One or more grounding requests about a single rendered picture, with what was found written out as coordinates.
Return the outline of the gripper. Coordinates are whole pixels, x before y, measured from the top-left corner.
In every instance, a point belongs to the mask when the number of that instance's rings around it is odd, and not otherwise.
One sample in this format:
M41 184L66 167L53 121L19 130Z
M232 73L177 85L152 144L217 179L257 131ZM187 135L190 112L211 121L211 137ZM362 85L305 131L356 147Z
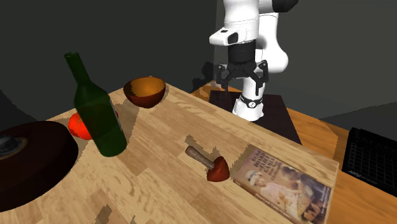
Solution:
M235 78L238 69L255 73L253 78L256 83L255 94L259 96L260 88L268 82L268 62L262 60L256 66L255 49L255 40L228 46L228 64L218 64L216 71L216 83L220 84L226 93L228 93L228 83Z

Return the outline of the dark robot stand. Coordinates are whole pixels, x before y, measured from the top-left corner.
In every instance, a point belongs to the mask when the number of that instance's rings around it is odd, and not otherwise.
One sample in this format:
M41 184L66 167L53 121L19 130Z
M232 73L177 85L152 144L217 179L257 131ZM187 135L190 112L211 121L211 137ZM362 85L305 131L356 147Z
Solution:
M209 102L219 108L232 112L235 100L239 96L239 92L228 92L228 94L226 94L224 91L212 90L210 91ZM264 116L254 121L254 123L282 137L301 144L282 97L280 95L265 94L263 99Z

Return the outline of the red-capped mushroom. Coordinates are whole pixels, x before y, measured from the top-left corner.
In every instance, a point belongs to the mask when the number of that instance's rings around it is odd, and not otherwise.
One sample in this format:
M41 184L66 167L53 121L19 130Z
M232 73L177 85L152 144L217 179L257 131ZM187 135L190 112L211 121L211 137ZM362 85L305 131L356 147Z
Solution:
M188 146L185 153L208 168L206 176L208 181L222 182L230 177L229 166L222 156L211 161L192 146Z

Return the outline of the brown wooden bowl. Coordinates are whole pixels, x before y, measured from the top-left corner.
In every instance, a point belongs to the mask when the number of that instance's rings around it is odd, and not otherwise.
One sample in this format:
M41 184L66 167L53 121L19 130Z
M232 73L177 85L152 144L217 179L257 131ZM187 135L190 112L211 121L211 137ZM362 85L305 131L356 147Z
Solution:
M157 77L145 76L127 82L123 87L126 98L141 108L152 108L165 94L165 82Z

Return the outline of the book with picture cover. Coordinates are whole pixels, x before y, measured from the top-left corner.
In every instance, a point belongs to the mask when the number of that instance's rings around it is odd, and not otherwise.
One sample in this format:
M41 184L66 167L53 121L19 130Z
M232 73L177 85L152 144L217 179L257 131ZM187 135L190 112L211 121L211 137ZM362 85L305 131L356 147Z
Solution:
M331 188L267 152L248 148L231 177L293 224L326 224Z

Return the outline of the green glass bottle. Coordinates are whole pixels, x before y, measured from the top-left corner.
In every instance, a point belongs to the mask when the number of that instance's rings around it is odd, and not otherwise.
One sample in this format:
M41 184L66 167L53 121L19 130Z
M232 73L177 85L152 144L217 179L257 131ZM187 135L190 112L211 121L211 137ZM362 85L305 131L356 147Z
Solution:
M127 147L119 119L108 93L91 81L79 53L64 55L77 87L74 106L104 157L115 157Z

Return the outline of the black grid pad device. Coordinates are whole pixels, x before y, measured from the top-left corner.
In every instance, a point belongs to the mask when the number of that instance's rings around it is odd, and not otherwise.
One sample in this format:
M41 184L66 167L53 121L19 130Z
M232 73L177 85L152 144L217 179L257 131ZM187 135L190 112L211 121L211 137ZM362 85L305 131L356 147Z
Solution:
M342 171L397 197L397 141L353 127Z

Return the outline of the red tomato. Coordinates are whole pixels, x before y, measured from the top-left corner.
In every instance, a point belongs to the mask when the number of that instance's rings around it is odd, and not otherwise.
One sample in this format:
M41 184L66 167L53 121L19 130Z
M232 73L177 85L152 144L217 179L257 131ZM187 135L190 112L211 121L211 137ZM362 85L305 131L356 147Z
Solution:
M102 120L99 118L100 113L93 113L92 114L92 121L94 122L94 127L98 128L98 130L95 130L95 136L96 137L102 137L104 133L102 132L103 130L99 128L99 125L102 124ZM90 140L92 139L92 136L90 135L88 129L86 128L85 124L83 123L83 120L81 119L80 115L78 113L75 113L70 117L69 123L68 123L68 129L69 132L76 137L79 137L84 140Z

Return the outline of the dark round pot lid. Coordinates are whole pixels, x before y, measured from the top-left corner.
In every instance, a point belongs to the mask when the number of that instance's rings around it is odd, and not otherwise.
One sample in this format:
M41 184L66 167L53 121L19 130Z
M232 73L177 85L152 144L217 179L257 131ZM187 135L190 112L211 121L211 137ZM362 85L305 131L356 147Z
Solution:
M58 122L25 123L0 136L12 144L21 142L14 154L0 156L0 213L42 196L68 174L78 157L78 144Z

